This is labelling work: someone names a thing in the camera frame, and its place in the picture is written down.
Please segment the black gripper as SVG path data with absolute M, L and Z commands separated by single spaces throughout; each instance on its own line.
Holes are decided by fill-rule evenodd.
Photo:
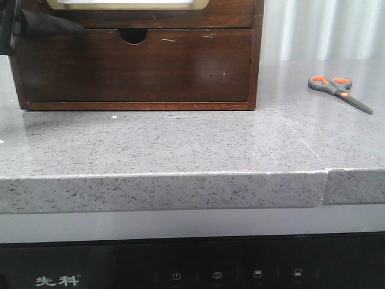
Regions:
M 13 55 L 16 37 L 40 40 L 64 34 L 81 34 L 85 28 L 67 19 L 20 9 L 19 0 L 1 0 L 1 55 Z

